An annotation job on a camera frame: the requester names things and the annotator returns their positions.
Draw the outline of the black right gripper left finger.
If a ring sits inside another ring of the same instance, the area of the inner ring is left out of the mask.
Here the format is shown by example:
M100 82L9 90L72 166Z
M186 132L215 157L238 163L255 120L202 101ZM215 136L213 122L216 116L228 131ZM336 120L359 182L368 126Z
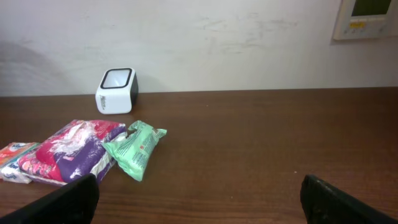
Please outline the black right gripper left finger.
M58 190L1 217L1 223L90 224L100 192L96 176L85 175Z

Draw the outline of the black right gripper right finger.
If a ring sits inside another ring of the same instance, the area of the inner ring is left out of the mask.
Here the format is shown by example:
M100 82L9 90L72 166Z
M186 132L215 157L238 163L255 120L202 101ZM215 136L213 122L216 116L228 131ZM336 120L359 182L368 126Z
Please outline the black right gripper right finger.
M314 175L304 177L300 202L308 224L397 224L396 219Z

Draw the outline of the red purple floral pack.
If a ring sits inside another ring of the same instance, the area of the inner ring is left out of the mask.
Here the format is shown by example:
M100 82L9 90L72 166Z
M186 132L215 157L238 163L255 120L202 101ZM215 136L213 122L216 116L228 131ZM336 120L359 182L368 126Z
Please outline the red purple floral pack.
M35 182L62 186L86 174L101 182L116 163L103 144L126 136L124 123L74 119L17 163L22 175Z

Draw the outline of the teal tissue packet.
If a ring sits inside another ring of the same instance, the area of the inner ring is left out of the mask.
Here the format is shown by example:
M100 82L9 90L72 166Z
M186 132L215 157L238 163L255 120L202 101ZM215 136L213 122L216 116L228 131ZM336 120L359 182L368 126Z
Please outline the teal tissue packet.
M15 182L20 184L29 184L31 179L26 177L19 168L18 159L24 156L26 152L17 156L11 157L1 154L1 179L8 182Z

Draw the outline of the mint green wipes packet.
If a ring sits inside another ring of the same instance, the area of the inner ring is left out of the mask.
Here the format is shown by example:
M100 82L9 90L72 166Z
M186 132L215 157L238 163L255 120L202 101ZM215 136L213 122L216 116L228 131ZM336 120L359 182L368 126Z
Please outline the mint green wipes packet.
M102 145L127 175L140 182L154 148L167 130L154 128L143 121L135 121L128 130L132 133L127 138Z

